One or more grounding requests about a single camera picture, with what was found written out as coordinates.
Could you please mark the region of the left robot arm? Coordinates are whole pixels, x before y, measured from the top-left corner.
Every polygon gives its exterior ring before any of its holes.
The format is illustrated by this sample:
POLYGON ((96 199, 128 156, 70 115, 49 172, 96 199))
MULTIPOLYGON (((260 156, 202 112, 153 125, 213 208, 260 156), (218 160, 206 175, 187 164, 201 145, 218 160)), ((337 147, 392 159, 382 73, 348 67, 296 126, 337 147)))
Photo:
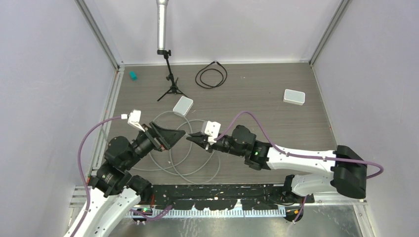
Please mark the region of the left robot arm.
POLYGON ((135 205, 147 204, 152 184, 129 171, 151 151, 169 151, 185 134, 151 122, 143 124, 132 141, 124 136, 111 139, 104 163, 86 183, 83 209, 65 236, 107 237, 135 205))

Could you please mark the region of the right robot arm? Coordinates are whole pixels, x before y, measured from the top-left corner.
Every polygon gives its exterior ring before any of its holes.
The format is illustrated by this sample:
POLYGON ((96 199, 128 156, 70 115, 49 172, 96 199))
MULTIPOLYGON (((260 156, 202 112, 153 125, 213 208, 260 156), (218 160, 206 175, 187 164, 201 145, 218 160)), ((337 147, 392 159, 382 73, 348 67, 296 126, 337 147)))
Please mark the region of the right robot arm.
POLYGON ((348 146, 338 145, 334 151, 296 150, 258 141, 243 125, 237 125, 231 135, 223 135, 219 140, 215 137, 217 131, 216 124, 207 122, 202 131, 189 134, 187 140, 208 152, 243 157, 245 164, 255 170, 305 172, 305 175, 292 174, 285 178, 282 196, 287 202, 332 191, 348 198, 366 197, 367 165, 348 146))

